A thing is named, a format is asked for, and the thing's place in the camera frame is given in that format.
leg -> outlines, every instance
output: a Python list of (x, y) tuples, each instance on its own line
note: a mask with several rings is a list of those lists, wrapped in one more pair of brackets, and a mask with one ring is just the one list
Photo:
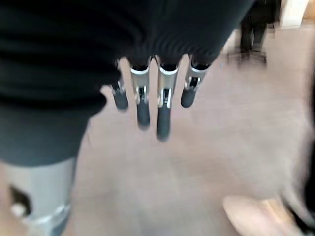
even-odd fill
[(253, 27), (253, 44), (252, 47), (257, 50), (261, 50), (263, 40), (265, 37), (267, 24), (258, 24)]
[(249, 56), (252, 48), (252, 27), (249, 23), (243, 21), (241, 25), (241, 53)]
[[(96, 44), (86, 24), (57, 3), (53, 10), (15, 5), (0, 10), (0, 159), (12, 212), (32, 235), (60, 236), (82, 137), (106, 103), (100, 88), (120, 76), (115, 49)], [(61, 33), (67, 18), (80, 34)]]
[(11, 210), (31, 235), (60, 236), (70, 214), (77, 154), (102, 95), (86, 105), (36, 107), (0, 102), (0, 149)]

robotic hand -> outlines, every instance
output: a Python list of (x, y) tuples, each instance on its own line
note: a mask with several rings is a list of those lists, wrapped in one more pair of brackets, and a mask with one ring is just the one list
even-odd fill
[[(137, 104), (138, 126), (142, 130), (150, 126), (149, 67), (151, 60), (152, 57), (146, 59), (129, 59), (133, 92)], [(166, 141), (170, 135), (171, 107), (180, 60), (181, 57), (159, 57), (158, 60), (156, 60), (158, 63), (157, 138), (160, 141)], [(204, 61), (205, 60), (198, 60), (198, 57), (194, 55), (189, 57), (189, 66), (186, 72), (185, 86), (181, 98), (181, 104), (185, 108), (193, 104), (197, 89), (212, 63), (211, 60), (208, 60), (206, 63)], [(124, 84), (122, 78), (120, 78), (118, 84)], [(113, 93), (116, 106), (119, 110), (122, 110), (119, 103), (116, 102), (116, 94), (117, 92)], [(124, 101), (127, 101), (124, 89), (120, 94), (124, 94)]]

black pants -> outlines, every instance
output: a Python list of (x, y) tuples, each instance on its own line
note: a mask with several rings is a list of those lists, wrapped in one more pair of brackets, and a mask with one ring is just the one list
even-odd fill
[(248, 22), (243, 22), (241, 29), (241, 52), (247, 53), (253, 47), (256, 49), (260, 49), (263, 43), (266, 29), (266, 23), (252, 24)]

beige shoe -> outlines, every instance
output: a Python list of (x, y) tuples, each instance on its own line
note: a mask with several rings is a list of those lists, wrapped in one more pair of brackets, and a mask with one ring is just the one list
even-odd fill
[(227, 217), (242, 236), (302, 236), (293, 216), (275, 199), (262, 202), (245, 197), (226, 197)]

person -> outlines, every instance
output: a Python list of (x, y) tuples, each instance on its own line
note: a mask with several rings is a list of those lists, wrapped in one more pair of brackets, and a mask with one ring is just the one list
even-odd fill
[(281, 0), (256, 0), (241, 23), (240, 48), (247, 59), (250, 50), (261, 51), (268, 24), (280, 21)]
[[(161, 65), (165, 82), (170, 75), (175, 80), (177, 68), (173, 65), (183, 54), (199, 55), (198, 60), (208, 67), (252, 3), (1, 3), (0, 158), (8, 179), (11, 210), (31, 234), (63, 233), (71, 211), (70, 193), (82, 137), (90, 117), (107, 102), (101, 88), (121, 85), (117, 60), (138, 61), (159, 55), (165, 59)], [(196, 65), (203, 73), (204, 68)], [(194, 76), (191, 81), (196, 86), (200, 80)], [(166, 94), (171, 97), (174, 90), (165, 91), (161, 91), (159, 105), (168, 108), (163, 111), (169, 118)], [(191, 101), (183, 104), (188, 107)], [(160, 129), (162, 138), (168, 130)]]
[[(311, 112), (315, 125), (315, 73), (312, 77)], [(232, 225), (242, 236), (300, 236), (315, 233), (315, 138), (310, 151), (305, 176), (295, 179), (276, 199), (257, 201), (242, 196), (227, 196), (223, 207)]]

